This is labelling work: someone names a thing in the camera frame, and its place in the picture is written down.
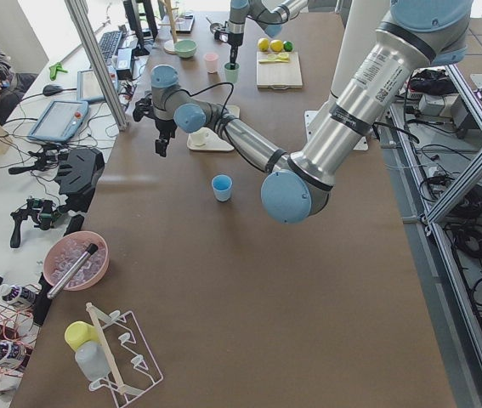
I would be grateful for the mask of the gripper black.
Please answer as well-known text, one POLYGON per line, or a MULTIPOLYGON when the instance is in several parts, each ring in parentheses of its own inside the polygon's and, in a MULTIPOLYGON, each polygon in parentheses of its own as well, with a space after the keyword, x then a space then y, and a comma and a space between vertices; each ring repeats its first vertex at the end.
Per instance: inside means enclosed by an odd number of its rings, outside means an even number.
POLYGON ((144 117, 154 121, 156 129, 159 131, 159 139, 155 140, 155 151, 159 156, 166 157, 169 140, 175 138, 175 121, 173 119, 161 119, 158 117, 150 96, 139 99, 133 109, 133 119, 136 122, 140 122, 144 117))
POLYGON ((224 28, 219 31, 220 38, 227 40, 231 46, 229 68, 235 69, 238 55, 238 47, 243 43, 243 24, 226 23, 224 28))

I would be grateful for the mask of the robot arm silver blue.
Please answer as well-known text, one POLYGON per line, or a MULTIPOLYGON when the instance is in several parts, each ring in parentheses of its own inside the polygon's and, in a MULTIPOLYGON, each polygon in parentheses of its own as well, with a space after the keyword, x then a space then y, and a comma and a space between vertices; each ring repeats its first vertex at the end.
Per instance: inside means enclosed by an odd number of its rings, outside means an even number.
POLYGON ((246 20, 255 21, 269 37, 276 37, 281 32, 281 26, 307 4, 308 1, 287 0, 269 10, 260 0, 231 0, 229 19, 225 25, 227 43, 230 45, 230 60, 226 67, 234 68, 238 48, 243 44, 246 20))
POLYGON ((178 72, 157 65, 150 74, 147 116, 165 156, 177 129, 212 129, 265 174, 261 200, 274 220, 294 224, 328 202, 335 173, 416 69, 459 62, 466 50, 469 1, 393 1, 376 29, 376 43, 337 101, 319 110, 320 126, 305 146, 287 153, 224 106, 195 99, 179 85, 178 72))

